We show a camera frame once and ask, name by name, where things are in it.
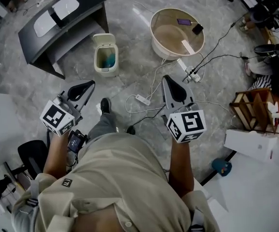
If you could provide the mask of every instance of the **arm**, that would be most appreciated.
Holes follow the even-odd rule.
[[[56,179],[66,175],[68,135],[69,133],[65,133],[61,137],[54,135],[49,147],[43,173],[50,174]]]
[[[172,138],[168,183],[181,198],[194,190],[189,143],[178,144],[174,138]]]

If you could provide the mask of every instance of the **white trash bin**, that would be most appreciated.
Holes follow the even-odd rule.
[[[98,33],[93,36],[93,41],[97,45],[94,59],[96,72],[105,77],[117,76],[119,72],[118,47],[116,46],[115,36],[111,33]],[[106,67],[106,65],[109,63],[108,60],[112,59],[110,61],[112,63],[113,58],[115,59],[114,65],[111,67]]]

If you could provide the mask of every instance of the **black phone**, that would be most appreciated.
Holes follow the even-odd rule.
[[[192,31],[194,34],[199,35],[199,33],[203,30],[202,25],[197,24],[194,28],[192,28]]]

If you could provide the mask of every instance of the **striped cloth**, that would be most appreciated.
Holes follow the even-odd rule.
[[[248,89],[254,90],[258,88],[265,88],[265,87],[271,87],[271,76],[270,75],[261,75],[259,76],[256,81],[252,84],[252,86]]]

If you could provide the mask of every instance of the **blue object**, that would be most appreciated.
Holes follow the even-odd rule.
[[[212,161],[212,168],[216,170],[221,176],[227,176],[232,169],[232,164],[223,159],[217,158]]]
[[[109,57],[103,62],[102,68],[110,68],[113,67],[116,61],[115,53],[109,55]]]

